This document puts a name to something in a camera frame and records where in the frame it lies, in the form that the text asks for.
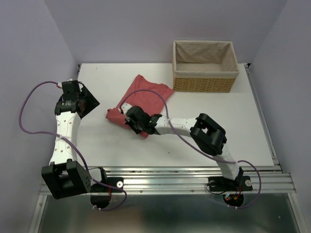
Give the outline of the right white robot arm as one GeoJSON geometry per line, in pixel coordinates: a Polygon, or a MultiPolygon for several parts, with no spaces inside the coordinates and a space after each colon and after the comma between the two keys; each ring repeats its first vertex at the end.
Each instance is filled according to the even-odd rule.
{"type": "Polygon", "coordinates": [[[175,134],[194,140],[204,156],[210,156],[219,166],[222,175],[211,176],[207,186],[211,192],[252,191],[250,177],[234,161],[227,146],[225,130],[208,115],[196,118],[169,118],[162,114],[148,115],[141,107],[125,103],[121,106],[125,124],[136,134],[175,134]]]}

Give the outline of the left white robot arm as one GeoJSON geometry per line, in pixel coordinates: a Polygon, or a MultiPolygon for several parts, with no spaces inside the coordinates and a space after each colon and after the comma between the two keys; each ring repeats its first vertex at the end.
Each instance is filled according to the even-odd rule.
{"type": "Polygon", "coordinates": [[[55,199],[63,199],[108,187],[103,175],[91,175],[77,160],[77,137],[81,120],[93,111],[99,102],[78,80],[61,83],[63,94],[56,103],[56,138],[49,165],[44,166],[41,175],[55,199]]]}

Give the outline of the red t shirt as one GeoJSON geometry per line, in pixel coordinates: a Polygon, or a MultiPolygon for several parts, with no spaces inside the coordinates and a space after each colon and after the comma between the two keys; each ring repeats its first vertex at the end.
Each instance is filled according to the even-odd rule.
{"type": "Polygon", "coordinates": [[[132,106],[141,107],[147,114],[160,114],[164,108],[164,102],[174,93],[174,90],[163,83],[152,83],[143,76],[137,75],[126,93],[115,108],[108,109],[106,119],[127,130],[129,126],[125,124],[125,116],[118,110],[124,101],[132,106]]]}

